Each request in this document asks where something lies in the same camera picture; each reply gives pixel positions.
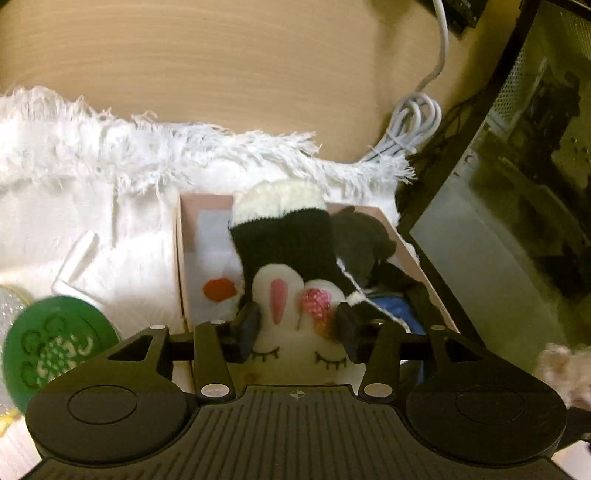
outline wood grain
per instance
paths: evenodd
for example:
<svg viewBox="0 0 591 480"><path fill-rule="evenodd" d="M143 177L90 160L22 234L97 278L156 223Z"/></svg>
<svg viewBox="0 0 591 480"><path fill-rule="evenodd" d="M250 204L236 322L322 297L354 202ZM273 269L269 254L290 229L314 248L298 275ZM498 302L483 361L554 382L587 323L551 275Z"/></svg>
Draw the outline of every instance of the wood grain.
<svg viewBox="0 0 591 480"><path fill-rule="evenodd" d="M487 81L519 0L493 0L452 38L427 92L444 108ZM95 109L273 134L316 131L354 161L434 66L435 17L414 0L10 0L0 88L45 85Z"/></svg>

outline silver screw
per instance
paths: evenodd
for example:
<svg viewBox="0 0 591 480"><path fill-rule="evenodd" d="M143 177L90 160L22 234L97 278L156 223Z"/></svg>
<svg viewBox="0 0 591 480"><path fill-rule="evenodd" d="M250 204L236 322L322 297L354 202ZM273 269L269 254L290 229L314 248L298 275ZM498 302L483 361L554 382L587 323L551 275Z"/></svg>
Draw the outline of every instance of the silver screw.
<svg viewBox="0 0 591 480"><path fill-rule="evenodd" d="M209 398L222 398L230 393L230 388L223 383L210 383L201 389L201 395Z"/></svg>
<svg viewBox="0 0 591 480"><path fill-rule="evenodd" d="M386 398L392 395L392 387L390 385L386 385L385 383L370 383L369 385L365 385L363 389L366 395L375 398Z"/></svg>

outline green lid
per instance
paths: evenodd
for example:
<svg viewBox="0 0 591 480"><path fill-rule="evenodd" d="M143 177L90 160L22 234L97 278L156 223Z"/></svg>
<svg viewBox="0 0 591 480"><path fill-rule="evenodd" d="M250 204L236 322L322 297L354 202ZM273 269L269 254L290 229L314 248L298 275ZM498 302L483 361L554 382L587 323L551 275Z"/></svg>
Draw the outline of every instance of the green lid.
<svg viewBox="0 0 591 480"><path fill-rule="evenodd" d="M117 343L115 329L92 305L72 297L37 301L18 316L4 342L8 393L24 413L48 382Z"/></svg>

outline bunny face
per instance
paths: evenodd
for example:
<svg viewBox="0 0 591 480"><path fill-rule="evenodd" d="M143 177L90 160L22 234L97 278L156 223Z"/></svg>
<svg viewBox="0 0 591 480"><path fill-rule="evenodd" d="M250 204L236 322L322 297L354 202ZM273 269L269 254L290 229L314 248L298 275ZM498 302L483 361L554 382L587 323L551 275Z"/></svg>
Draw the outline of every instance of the bunny face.
<svg viewBox="0 0 591 480"><path fill-rule="evenodd" d="M350 384L356 390L364 365L352 364L331 339L334 313L345 300L327 280L304 283L292 268L262 267L252 283L261 308L261 331L244 364L229 364L234 385Z"/></svg>

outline black and white knitted item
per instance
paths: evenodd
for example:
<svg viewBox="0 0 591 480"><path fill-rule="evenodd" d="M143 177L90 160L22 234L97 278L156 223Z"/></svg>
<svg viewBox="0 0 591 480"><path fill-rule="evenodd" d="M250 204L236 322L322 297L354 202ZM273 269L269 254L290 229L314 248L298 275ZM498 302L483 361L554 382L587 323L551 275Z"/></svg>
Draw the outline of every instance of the black and white knitted item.
<svg viewBox="0 0 591 480"><path fill-rule="evenodd" d="M303 279L328 280L364 319L386 319L408 326L373 305L344 268L333 247L330 216L322 192L304 180L262 182L235 195L230 234L242 261L245 295L252 298L252 280L268 264L284 264Z"/></svg>

